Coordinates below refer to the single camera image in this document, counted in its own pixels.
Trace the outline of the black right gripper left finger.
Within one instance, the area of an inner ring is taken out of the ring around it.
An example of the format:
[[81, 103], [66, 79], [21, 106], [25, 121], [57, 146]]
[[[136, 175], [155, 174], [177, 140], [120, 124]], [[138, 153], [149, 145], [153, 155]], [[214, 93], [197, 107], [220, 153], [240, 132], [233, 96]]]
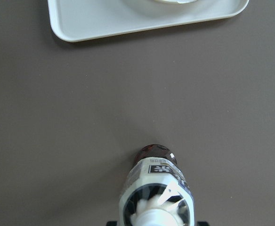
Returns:
[[106, 223], [106, 226], [118, 226], [118, 222], [117, 221], [108, 221]]

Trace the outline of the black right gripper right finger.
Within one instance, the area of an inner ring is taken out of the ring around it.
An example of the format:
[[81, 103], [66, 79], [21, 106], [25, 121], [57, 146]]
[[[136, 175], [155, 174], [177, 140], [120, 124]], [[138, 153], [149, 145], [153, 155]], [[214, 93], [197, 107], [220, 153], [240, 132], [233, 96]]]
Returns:
[[197, 226], [208, 226], [208, 222], [207, 221], [198, 221]]

